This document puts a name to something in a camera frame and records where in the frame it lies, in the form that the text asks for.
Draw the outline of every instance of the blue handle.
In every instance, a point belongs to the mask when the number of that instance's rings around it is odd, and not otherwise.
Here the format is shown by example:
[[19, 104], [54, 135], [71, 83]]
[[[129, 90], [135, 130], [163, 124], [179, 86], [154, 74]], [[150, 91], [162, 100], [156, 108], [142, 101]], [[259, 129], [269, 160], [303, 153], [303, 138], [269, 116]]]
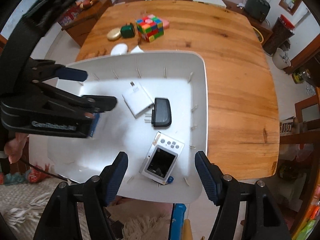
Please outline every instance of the blue handle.
[[180, 240], [182, 235], [182, 227], [184, 221], [184, 213], [186, 212], [184, 204], [175, 204], [172, 216], [170, 240]]

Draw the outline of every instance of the gold round container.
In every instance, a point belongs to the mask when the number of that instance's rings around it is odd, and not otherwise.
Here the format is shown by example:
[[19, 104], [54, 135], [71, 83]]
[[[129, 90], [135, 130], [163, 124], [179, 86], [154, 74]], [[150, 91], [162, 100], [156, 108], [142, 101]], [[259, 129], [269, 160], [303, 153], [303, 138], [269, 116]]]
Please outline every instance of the gold round container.
[[120, 28], [114, 28], [108, 32], [107, 38], [109, 41], [115, 41], [121, 37]]

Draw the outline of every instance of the rubik's cube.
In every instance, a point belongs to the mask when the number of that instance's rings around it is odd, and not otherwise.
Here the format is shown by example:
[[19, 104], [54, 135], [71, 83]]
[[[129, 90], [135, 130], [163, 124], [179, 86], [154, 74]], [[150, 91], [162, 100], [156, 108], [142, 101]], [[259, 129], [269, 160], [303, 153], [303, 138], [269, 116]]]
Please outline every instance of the rubik's cube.
[[152, 42], [164, 34], [163, 22], [153, 14], [136, 20], [136, 23], [138, 35], [148, 42]]

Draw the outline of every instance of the wooden tabletop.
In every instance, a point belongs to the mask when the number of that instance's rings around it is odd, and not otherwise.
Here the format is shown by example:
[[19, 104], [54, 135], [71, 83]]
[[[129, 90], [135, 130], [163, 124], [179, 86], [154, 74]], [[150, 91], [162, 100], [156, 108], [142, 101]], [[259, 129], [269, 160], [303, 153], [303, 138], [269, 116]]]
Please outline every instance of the wooden tabletop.
[[231, 11], [234, 11], [234, 12], [237, 12], [237, 13], [240, 13], [244, 16], [246, 16], [251, 25], [254, 26], [254, 25], [257, 25], [257, 26], [261, 26], [262, 28], [265, 28], [266, 30], [268, 31], [271, 31], [272, 32], [272, 29], [271, 27], [267, 24], [266, 21], [263, 21], [263, 22], [260, 22], [254, 18], [252, 18], [245, 10], [244, 8], [240, 8], [240, 7], [237, 7], [237, 4], [234, 3], [234, 2], [230, 2], [230, 1], [227, 1], [227, 0], [223, 0], [223, 2], [225, 3], [225, 5], [227, 6], [227, 9], [228, 10], [231, 10]]
[[107, 33], [144, 14], [170, 21], [164, 36], [143, 50], [190, 50], [205, 62], [208, 83], [208, 158], [237, 179], [271, 176], [279, 151], [279, 117], [273, 79], [262, 47], [243, 15], [189, 1], [153, 0], [108, 8], [76, 60], [109, 54], [132, 39], [108, 41]]

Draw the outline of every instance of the pink object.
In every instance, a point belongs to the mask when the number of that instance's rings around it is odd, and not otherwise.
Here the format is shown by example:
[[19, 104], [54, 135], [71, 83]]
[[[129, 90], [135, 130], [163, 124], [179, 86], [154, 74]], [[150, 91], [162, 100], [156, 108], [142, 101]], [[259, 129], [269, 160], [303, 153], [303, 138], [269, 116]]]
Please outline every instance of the pink object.
[[166, 20], [166, 19], [163, 19], [163, 18], [159, 18], [161, 21], [162, 21], [162, 23], [163, 23], [163, 29], [165, 30], [165, 29], [168, 29], [169, 28], [169, 21], [168, 20]]

